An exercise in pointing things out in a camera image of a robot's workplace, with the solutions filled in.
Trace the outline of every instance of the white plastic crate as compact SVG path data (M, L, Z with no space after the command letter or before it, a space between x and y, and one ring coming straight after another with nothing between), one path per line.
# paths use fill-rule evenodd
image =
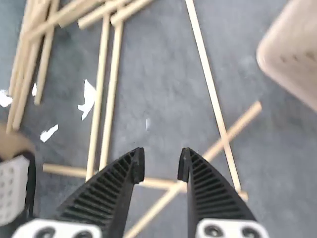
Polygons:
M317 112L317 0L290 0L262 39L261 70Z
M0 163L0 226L14 221L24 208L28 169L23 156Z

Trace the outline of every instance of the wooden dowel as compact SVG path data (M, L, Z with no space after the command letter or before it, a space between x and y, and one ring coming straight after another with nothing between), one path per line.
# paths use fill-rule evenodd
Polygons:
M185 0L185 2L187 5L189 18L190 18L190 21L192 24L192 28L193 28L197 48L198 48L198 53L199 53L199 57L200 57L200 60L202 63L202 67L203 67L203 71L204 71L204 75L205 75L205 79L206 79L206 83L207 83L213 111L215 114L216 122L218 125L220 137L224 141L224 152L225 152L225 155L227 158L227 162L228 162L229 170L231 173L233 185L234 185L234 188L236 189L236 191L241 191L241 185L240 185L237 169L236 169L236 166L234 163L229 140L227 137L227 132L226 132L226 128L224 125L224 121L223 121L223 117L222 117L222 113L221 113L221 109L220 109L220 104L219 104L218 97L217 97L216 88L214 86L214 82L213 82L213 78L212 78L205 44L204 44L202 33L201 33L201 30L199 27L199 22L198 22L196 10L195 10L194 2L193 2L193 0Z
M6 133L9 134L12 132L12 125L15 117L15 113L19 104L20 94L21 94L21 88L23 84L23 78L24 78L24 71L26 68L26 61L27 57L30 52L30 43L28 40L24 40L22 38L22 45L21 45L21 55L19 57L19 65L18 65L18 74L16 78L16 85L14 87L14 97L13 101L9 110L8 120L6 124Z
M114 26L119 22L125 21L128 17L135 14L152 1L153 0L135 0L131 2L128 6L117 11L117 13L110 18L111 24Z
M228 130L228 139L231 141L240 131L245 128L262 110L259 101L252 104L252 106L235 122L235 124ZM216 143L209 148L203 155L207 161L211 161L223 149L223 140L219 138Z
M84 168L53 164L43 164L43 172L78 178L84 178L86 176L86 170Z
M131 0L114 0L106 2L104 5L98 7L96 10L80 18L78 20L79 28L87 28L88 26L92 25L93 23L101 19L105 14L110 14L111 12L117 10L118 7L130 1Z
M50 6L50 13L49 17L52 17L57 11L59 7L59 0L52 0L51 6ZM41 102L45 80L46 80L46 74L48 71L49 66L49 59L52 49L52 42L53 42L53 36L54 36L54 27L52 27L45 35L44 43L43 43L43 49L42 49L42 55L40 60L40 66L39 66L39 72L38 72L38 78L37 78L37 92L34 98L34 104L39 105Z
M144 181L139 183L139 185L149 188L168 190L172 186L174 186L177 182L165 180L165 179L157 179L157 178L144 178ZM181 192L186 193L187 187L183 187Z
M120 59L120 49L122 41L123 22L116 25L114 28L114 40L112 48L111 68L108 85L107 103L106 103L106 118L104 124L103 141L100 156L99 170L102 170L107 165L109 143L111 135L111 124L114 110L115 92L118 80L118 68Z
M76 9L72 14L68 15L64 19L58 22L61 28L68 26L69 24L76 21L79 17L93 9L96 5L100 4L99 1L86 1L78 9Z
M39 19L39 22L44 21L46 18L46 15L47 15L47 9L42 11L42 15L41 15L41 18ZM37 60L39 49L41 46L41 41L42 41L42 38L39 38L35 42L33 42L33 44L31 44L30 54L26 54L26 57L24 58L26 61L21 62L21 64L26 64L27 67L25 69L24 78L22 80L23 83L21 85L20 95L18 98L19 101L16 106L16 112L15 112L14 120L12 124L12 128L15 130L19 130L21 122L22 122L24 109L25 109L28 94L30 91L34 69L36 66L36 60Z
M97 82L96 82L97 93L96 93L96 100L95 100L95 106L94 106L93 121L91 126L86 181L88 181L93 176L93 172L94 172L100 113L101 113L101 106L103 101L107 46L108 46L108 39L109 39L109 27L110 27L110 15L107 14L104 16L104 19L103 19L103 27L102 27L102 33L101 33L101 39L100 39L99 62L98 62Z
M28 37L31 41L42 36L50 30L51 27L58 24L59 21L62 21L64 17L67 17L73 11L75 11L81 4L83 4L86 0L73 0L61 10L59 10L54 16L50 17L47 21L40 24L34 30L30 31Z
M261 111L260 102L254 103L229 129L228 139L233 139L252 119ZM211 161L223 148L223 140L206 151L203 157ZM146 214L124 235L124 238L134 238L180 191L186 187L186 183L179 182L171 187L147 212Z
M30 10L30 15L32 14L33 10L37 6L37 0L35 0L32 3L32 9ZM20 48L20 55L18 58L17 62L17 77L16 77L16 82L15 82L15 87L13 94L15 95L13 97L13 101L10 107L9 115L8 115L8 120L7 120L7 125L6 125L6 133L11 133L12 127L13 127L13 121L16 115L16 111L19 105L19 100L21 97L21 91L22 91L22 86L24 83L24 78L26 76L26 69L27 65L31 65L31 62L28 60L30 57L30 50L33 45L31 45L30 41L28 40L25 32L22 33L21 36L21 48Z
M16 47L16 52L15 52L15 57L14 57L14 62L12 66L12 71L11 71L11 78L10 78L10 87L8 90L9 96L14 96L14 87L16 84L16 79L18 76L18 66L19 66L19 59L21 57L21 50L22 50L22 36L24 34L27 21L29 19L29 16L32 11L32 5L33 5L34 0L27 0L24 8L24 15L23 15L23 20L22 20L22 25L21 25L21 30L20 30L20 35L19 35L19 40L18 44Z
M86 177L86 170L84 168L78 168L73 166L43 164L43 172L55 174L55 175L77 177L77 178ZM170 187L172 187L176 183L177 182L165 180L165 179L144 178L144 181L139 183L138 185L142 187L168 190L170 189ZM181 190L181 192L187 192L187 188Z
M52 0L42 0L37 4L36 8L32 11L30 20L28 21L27 30L32 30L33 27L39 24L39 22L43 21L41 19L43 19L43 14L47 13L51 1Z

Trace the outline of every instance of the plastic basket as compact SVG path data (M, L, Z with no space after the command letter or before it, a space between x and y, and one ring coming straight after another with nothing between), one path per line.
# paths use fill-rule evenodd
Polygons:
M317 112L317 0L291 0L262 39L261 70Z

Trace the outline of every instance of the gray carpet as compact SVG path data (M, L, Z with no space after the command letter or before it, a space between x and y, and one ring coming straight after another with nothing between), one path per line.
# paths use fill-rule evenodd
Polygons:
M262 113L231 143L248 205L271 237L314 237L317 115L265 77L255 58L285 3L195 0L226 126L254 101L263 104ZM8 88L23 5L0 3L0 17L6 19L0 24L2 89ZM56 29L43 103L35 107L30 98L21 128L45 162L86 166L92 112L81 121L77 106L84 101L84 79L96 83L100 32L100 22L83 31L76 24ZM7 108L0 115L6 120ZM41 132L55 124L59 130L41 142ZM176 180L181 148L203 154L218 138L185 1L155 0L124 25L109 160L142 146L146 176ZM230 180L223 152L212 164ZM83 182L43 175L41 215L49 216ZM162 194L137 187L127 229ZM180 194L138 237L186 237L186 216L186 196Z

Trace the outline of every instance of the ridged black grip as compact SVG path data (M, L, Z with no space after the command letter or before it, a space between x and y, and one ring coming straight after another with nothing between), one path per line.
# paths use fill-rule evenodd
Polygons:
M144 180L144 149L136 148L77 189L62 203L56 220L94 224L104 238L121 238L134 184Z
M182 150L178 179L187 182L189 238L204 218L256 220L228 181L190 148Z

